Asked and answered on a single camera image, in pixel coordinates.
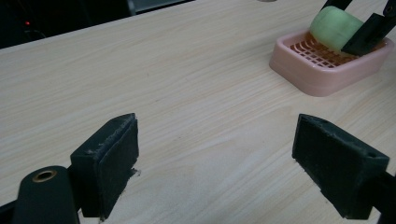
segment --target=wood grain surface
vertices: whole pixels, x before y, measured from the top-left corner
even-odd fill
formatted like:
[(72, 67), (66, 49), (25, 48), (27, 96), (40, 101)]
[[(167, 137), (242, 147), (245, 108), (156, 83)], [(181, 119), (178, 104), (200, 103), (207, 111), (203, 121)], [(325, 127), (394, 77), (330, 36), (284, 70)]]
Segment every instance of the wood grain surface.
[[(342, 219), (291, 147), (298, 115), (314, 115), (390, 156), (395, 174), (396, 54), (323, 98), (268, 66), (276, 39), (307, 28), (324, 2), (197, 0), (0, 49), (0, 204), (134, 112), (141, 175), (106, 223), (376, 223), (375, 209)], [(355, 2), (348, 11), (365, 20), (387, 1)]]

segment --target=green soap bar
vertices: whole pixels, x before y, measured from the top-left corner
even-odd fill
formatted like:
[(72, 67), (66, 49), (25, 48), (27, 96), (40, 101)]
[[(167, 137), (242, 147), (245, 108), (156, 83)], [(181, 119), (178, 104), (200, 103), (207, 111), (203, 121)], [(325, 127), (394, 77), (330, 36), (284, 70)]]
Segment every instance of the green soap bar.
[(325, 7), (311, 23), (311, 35), (322, 45), (341, 51), (363, 22), (337, 7)]

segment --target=black object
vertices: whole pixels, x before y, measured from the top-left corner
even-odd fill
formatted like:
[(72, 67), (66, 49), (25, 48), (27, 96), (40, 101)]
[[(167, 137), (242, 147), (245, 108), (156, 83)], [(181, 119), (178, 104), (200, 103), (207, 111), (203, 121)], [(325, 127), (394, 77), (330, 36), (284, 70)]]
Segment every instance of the black object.
[[(352, 0), (328, 0), (323, 8), (333, 6), (345, 10), (351, 2)], [(396, 0), (388, 0), (383, 15), (373, 13), (341, 51), (359, 56), (370, 53), (396, 25)]]
[(139, 156), (134, 114), (114, 118), (71, 155), (71, 166), (50, 166), (26, 176), (16, 202), (0, 208), (0, 223), (79, 223), (106, 219), (134, 174)]
[(325, 119), (300, 115), (292, 157), (320, 187), (342, 217), (396, 223), (396, 178), (389, 157)]

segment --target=pink soap dish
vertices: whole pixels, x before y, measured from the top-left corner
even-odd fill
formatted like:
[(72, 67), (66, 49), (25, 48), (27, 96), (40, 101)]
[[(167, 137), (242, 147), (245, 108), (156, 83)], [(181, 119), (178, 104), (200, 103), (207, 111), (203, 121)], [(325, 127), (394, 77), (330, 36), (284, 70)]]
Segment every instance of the pink soap dish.
[(302, 92), (328, 96), (379, 70), (393, 49), (385, 38), (371, 53), (358, 57), (319, 44), (308, 30), (281, 36), (270, 67)]

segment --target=light wood tabletop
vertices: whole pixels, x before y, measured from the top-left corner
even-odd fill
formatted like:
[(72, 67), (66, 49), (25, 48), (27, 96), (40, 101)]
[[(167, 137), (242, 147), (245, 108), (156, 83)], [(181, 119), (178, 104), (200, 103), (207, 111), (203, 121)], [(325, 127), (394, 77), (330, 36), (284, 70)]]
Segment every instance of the light wood tabletop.
[[(297, 118), (326, 119), (390, 157), (396, 53), (327, 97), (268, 65), (325, 1), (197, 0), (0, 49), (0, 205), (105, 122), (136, 113), (140, 157), (106, 223), (376, 223), (342, 219), (291, 157)], [(355, 1), (361, 20), (387, 1)], [(396, 40), (392, 31), (388, 38)], [(81, 223), (98, 223), (81, 218)]]

